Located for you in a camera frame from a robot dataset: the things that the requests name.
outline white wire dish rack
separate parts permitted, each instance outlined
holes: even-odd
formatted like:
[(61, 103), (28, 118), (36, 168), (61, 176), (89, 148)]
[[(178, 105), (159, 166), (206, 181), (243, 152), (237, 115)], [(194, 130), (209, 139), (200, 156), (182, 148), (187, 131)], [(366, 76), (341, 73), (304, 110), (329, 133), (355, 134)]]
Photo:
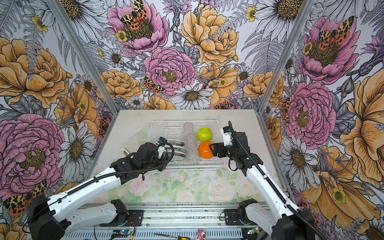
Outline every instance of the white wire dish rack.
[(223, 141), (217, 120), (153, 121), (149, 132), (148, 142), (155, 143), (160, 137), (164, 137), (165, 139), (170, 140), (170, 142), (174, 145), (183, 145), (183, 143), (185, 143), (183, 127), (186, 123), (191, 123), (193, 125), (195, 138), (194, 151), (196, 151), (196, 155), (187, 154), (184, 160), (171, 161), (168, 163), (165, 170), (216, 169), (218, 167), (225, 166), (224, 159), (220, 159), (218, 157), (203, 159), (197, 152), (197, 148), (200, 146), (201, 142), (197, 140), (196, 133), (202, 127), (207, 127), (211, 130), (211, 143)]

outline metal post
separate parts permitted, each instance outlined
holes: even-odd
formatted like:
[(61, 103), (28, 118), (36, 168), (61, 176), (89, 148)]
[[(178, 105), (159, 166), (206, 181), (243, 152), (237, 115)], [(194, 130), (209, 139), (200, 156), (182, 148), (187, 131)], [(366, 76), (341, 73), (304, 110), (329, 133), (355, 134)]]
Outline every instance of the metal post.
[(71, 42), (76, 53), (79, 55), (79, 57), (83, 61), (83, 64), (87, 68), (91, 78), (95, 81), (96, 85), (100, 90), (100, 93), (103, 95), (105, 102), (107, 103), (109, 109), (111, 110), (112, 115), (115, 117), (118, 113), (116, 104), (114, 103), (110, 93), (105, 87), (104, 82), (101, 80), (99, 72), (97, 71), (95, 65), (93, 64), (92, 59), (89, 56), (87, 50), (85, 49), (79, 35), (75, 31), (74, 25), (71, 24), (71, 20), (69, 19), (63, 6), (61, 5), (60, 0), (49, 0), (49, 1), (46, 1), (46, 3), (48, 4), (49, 8), (53, 12), (61, 28), (64, 30), (65, 34), (69, 38), (69, 41)]
[(303, 4), (301, 5), (300, 11), (298, 13), (298, 17), (295, 21), (295, 24), (293, 26), (292, 31), (290, 32), (289, 36), (287, 37), (287, 41), (285, 43), (285, 46), (283, 48), (282, 53), (280, 54), (279, 60), (277, 61), (276, 67), (273, 70), (273, 74), (271, 77), (271, 81), (269, 82), (265, 93), (262, 97), (262, 101), (259, 105), (258, 112), (262, 113), (266, 107), (266, 104), (269, 101), (269, 98), (272, 95), (273, 89), (275, 88), (279, 77), (281, 75), (281, 71), (283, 70), (283, 67), (286, 64), (287, 59), (289, 58), (290, 52), (295, 44), (297, 44), (297, 38), (303, 29), (305, 22), (307, 21), (307, 18), (311, 12), (311, 9), (314, 5), (316, 0), (305, 0)]

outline green bowl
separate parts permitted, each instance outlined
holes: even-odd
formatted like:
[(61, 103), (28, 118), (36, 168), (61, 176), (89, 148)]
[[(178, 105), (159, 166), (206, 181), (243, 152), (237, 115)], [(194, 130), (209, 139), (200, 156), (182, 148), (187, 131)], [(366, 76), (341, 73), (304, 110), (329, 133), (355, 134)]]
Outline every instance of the green bowl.
[(202, 127), (197, 131), (197, 139), (200, 142), (209, 142), (212, 140), (212, 132), (207, 127)]

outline tabletop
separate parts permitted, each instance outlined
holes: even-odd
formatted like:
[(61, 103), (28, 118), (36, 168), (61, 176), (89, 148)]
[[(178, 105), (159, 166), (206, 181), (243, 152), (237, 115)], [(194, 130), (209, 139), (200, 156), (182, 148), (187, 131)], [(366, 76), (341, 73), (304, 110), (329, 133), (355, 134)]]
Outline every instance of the tabletop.
[[(246, 133), (251, 152), (259, 155), (270, 176), (276, 183), (279, 182), (255, 112), (247, 109), (121, 110), (89, 177), (124, 157), (122, 148), (135, 152), (147, 142), (153, 121), (198, 120), (217, 120), (220, 128), (231, 121), (237, 132)], [(100, 195), (92, 202), (105, 203), (121, 199), (124, 203), (207, 203), (241, 202), (250, 198), (264, 201), (241, 170), (230, 170), (228, 158), (224, 162), (225, 166), (209, 170), (165, 169), (162, 172), (147, 172), (144, 181), (139, 176)]]

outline orange bowl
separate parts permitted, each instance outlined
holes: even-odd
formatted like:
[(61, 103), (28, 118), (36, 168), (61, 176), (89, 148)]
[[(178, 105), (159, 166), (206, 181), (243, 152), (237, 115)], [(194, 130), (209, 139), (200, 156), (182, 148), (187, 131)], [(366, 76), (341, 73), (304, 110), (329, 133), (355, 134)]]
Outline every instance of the orange bowl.
[(200, 146), (198, 147), (199, 155), (200, 157), (204, 159), (210, 159), (213, 158), (213, 154), (211, 152), (211, 149), (209, 149), (209, 145), (211, 145), (210, 142), (202, 142)]

